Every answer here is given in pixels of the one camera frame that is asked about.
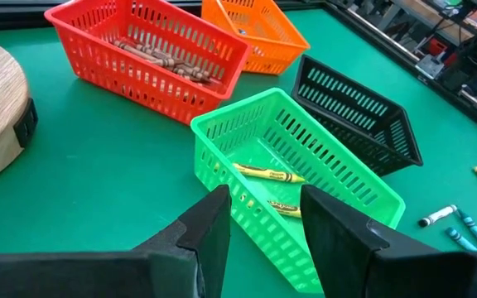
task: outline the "workbench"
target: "workbench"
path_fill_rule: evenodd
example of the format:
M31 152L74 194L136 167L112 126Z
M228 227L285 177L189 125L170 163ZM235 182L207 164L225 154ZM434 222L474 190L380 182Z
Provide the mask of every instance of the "workbench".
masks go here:
M392 0L391 7L386 11L377 28L381 31L385 30L401 10L430 28L433 28L441 20L439 12L422 0ZM460 28L450 19L444 20L439 25L436 34L443 36L456 46L473 36L470 31L463 27Z
M287 15L308 55L407 110L424 166L384 177L407 206L397 230L442 251L459 250L449 226L475 242L458 218L417 220L457 204L477 222L477 124L324 11ZM25 70L40 119L0 174L0 252L130 249L208 193L193 173L190 128L77 79L53 28L0 31L0 45ZM242 74L227 103L274 86L290 93L298 64L279 77ZM222 297L245 292L320 297L295 292L233 223Z

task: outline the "plastic basket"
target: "plastic basket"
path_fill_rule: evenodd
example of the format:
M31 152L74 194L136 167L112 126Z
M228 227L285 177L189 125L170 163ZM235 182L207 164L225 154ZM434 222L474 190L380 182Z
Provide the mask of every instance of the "plastic basket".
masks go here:
M82 79L189 124L233 92L249 45L162 0L74 0L46 12ZM210 87L110 44L155 46L209 71Z
M307 55L292 97L377 175L422 166L404 108Z
M233 218L298 291L321 292L301 219L267 200L299 205L301 185L243 176L232 162L297 173L391 228L404 212L393 190L280 89L199 116L191 128L196 176L208 190L229 185Z
M279 75L310 49L273 0L203 0L202 18L252 46L246 71Z

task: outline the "red basket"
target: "red basket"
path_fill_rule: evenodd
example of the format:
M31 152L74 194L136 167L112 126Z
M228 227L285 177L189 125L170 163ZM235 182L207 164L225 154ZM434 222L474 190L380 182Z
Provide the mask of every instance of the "red basket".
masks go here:
M46 12L80 78L182 123L228 99L249 45L162 0L74 0ZM210 73L199 86L112 45L122 40L171 53Z

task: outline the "black bracket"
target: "black bracket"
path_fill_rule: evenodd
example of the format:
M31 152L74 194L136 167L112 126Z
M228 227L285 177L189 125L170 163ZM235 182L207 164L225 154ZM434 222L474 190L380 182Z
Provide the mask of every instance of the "black bracket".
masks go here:
M34 101L29 98L25 112L23 112L17 123L14 124L14 132L21 148L25 148L29 144L37 124L38 114L36 114L36 107L34 106Z

